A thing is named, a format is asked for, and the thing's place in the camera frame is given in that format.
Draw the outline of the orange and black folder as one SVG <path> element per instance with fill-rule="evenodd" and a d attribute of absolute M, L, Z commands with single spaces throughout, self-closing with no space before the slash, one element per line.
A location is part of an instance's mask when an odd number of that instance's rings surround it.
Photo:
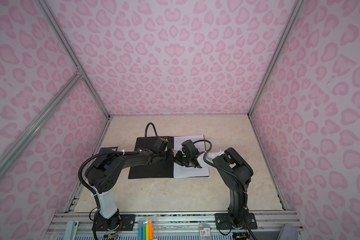
<path fill-rule="evenodd" d="M 174 150 L 174 137 L 165 136 L 169 141 L 167 148 Z M 128 178 L 132 179 L 146 179 L 146 178 L 174 178 L 174 164 L 175 163 L 161 163 L 153 165 L 144 165 L 131 167 Z"/>

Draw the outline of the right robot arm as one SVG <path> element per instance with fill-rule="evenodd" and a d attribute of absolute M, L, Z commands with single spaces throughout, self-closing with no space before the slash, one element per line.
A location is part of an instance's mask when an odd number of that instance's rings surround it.
<path fill-rule="evenodd" d="M 178 151 L 174 163 L 197 168 L 204 162 L 219 172 L 223 182 L 230 190 L 230 203 L 227 213 L 217 216 L 217 229 L 224 230 L 258 228 L 256 218 L 248 209 L 248 187 L 254 175 L 253 169 L 234 149 L 228 148 L 220 153 L 183 153 Z"/>

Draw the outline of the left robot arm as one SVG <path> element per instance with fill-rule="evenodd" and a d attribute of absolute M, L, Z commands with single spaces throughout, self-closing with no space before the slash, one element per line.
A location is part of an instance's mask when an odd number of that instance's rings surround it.
<path fill-rule="evenodd" d="M 125 168 L 148 166 L 169 162 L 174 159 L 173 150 L 155 153 L 149 149 L 132 152 L 108 151 L 93 155 L 85 160 L 78 170 L 81 184 L 95 198 L 96 211 L 92 231 L 120 231 L 122 220 L 114 198 L 114 186 Z"/>

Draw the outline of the text sheet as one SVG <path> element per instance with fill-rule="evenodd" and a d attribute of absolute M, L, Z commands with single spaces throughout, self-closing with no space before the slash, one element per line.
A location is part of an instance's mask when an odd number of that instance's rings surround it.
<path fill-rule="evenodd" d="M 204 135 L 197 135 L 197 136 L 183 136 L 183 137 L 174 137 L 174 150 L 180 151 L 182 149 L 182 143 L 186 140 L 192 140 L 195 142 L 197 140 L 203 140 L 205 138 Z M 204 164 L 202 161 L 201 163 L 202 168 L 193 168 L 190 167 L 183 167 L 178 164 L 174 164 L 174 178 L 181 179 L 181 178 L 196 178 L 196 177 L 209 177 L 210 172 L 207 164 Z"/>

